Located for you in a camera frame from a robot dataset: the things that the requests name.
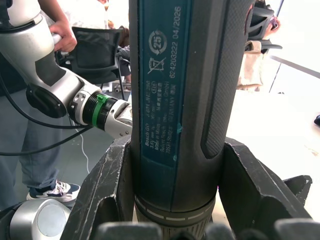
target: green ring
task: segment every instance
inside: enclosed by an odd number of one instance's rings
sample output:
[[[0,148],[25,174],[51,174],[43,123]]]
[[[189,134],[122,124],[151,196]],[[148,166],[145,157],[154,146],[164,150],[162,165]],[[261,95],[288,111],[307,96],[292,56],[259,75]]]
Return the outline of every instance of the green ring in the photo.
[[[93,111],[92,125],[97,128],[98,127],[97,126],[98,115],[100,113],[102,106],[107,102],[109,97],[106,95],[98,94],[96,96],[96,98],[98,100],[98,104],[95,106],[94,111]]]

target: black cable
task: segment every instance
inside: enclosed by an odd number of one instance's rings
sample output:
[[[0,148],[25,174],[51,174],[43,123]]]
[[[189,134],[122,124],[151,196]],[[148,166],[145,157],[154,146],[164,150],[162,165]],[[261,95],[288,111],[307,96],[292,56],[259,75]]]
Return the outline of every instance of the black cable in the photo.
[[[27,113],[25,113],[16,103],[15,101],[12,99],[12,97],[10,96],[10,93],[4,83],[4,80],[0,74],[0,85],[4,91],[4,95],[6,96],[6,98],[8,99],[8,101],[11,103],[11,105],[15,108],[15,110],[17,110],[22,116],[24,116],[26,119],[30,120],[31,122],[34,122],[36,124],[39,124],[41,126],[45,126],[48,128],[52,128],[52,129],[90,129],[90,126],[84,126],[84,125],[80,125],[80,126],[59,126],[59,125],[52,125],[49,123],[45,123],[39,120],[34,119],[33,117],[31,117],[30,115],[28,115]]]
[[[31,155],[31,154],[38,154],[38,153],[41,153],[41,152],[44,152],[44,151],[47,151],[47,150],[50,150],[50,149],[53,149],[55,147],[58,147],[72,139],[74,139],[75,137],[79,136],[80,134],[83,134],[84,132],[90,130],[90,128],[86,128],[86,129],[82,129],[81,131],[67,137],[66,139],[62,140],[62,141],[59,141],[55,144],[52,144],[50,146],[46,146],[44,148],[41,148],[41,149],[38,149],[38,150],[35,150],[35,151],[23,151],[23,152],[0,152],[0,156],[25,156],[25,155]]]

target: white shirt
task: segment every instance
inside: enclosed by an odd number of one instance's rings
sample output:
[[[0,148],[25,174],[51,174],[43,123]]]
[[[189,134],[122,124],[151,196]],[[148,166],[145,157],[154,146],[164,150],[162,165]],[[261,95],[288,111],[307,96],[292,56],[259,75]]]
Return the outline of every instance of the white shirt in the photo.
[[[108,18],[105,6],[98,0],[58,0],[58,3],[66,15],[71,27],[87,29],[108,29]],[[43,11],[47,24],[54,21]]]

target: blue label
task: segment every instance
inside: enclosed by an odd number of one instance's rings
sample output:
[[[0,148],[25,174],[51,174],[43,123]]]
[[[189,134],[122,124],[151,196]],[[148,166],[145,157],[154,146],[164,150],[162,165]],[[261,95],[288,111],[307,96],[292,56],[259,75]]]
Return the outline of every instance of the blue label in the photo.
[[[164,209],[179,161],[191,6],[192,0],[139,3],[142,191],[146,201],[162,191],[155,201]]]

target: white table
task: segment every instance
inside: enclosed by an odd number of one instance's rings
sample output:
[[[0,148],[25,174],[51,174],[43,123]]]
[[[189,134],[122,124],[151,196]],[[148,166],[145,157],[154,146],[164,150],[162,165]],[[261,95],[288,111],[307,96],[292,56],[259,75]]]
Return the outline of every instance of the white table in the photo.
[[[320,222],[320,111],[317,97],[237,91],[227,136],[246,144],[281,179],[310,175],[305,209]],[[228,224],[219,198],[213,221]]]

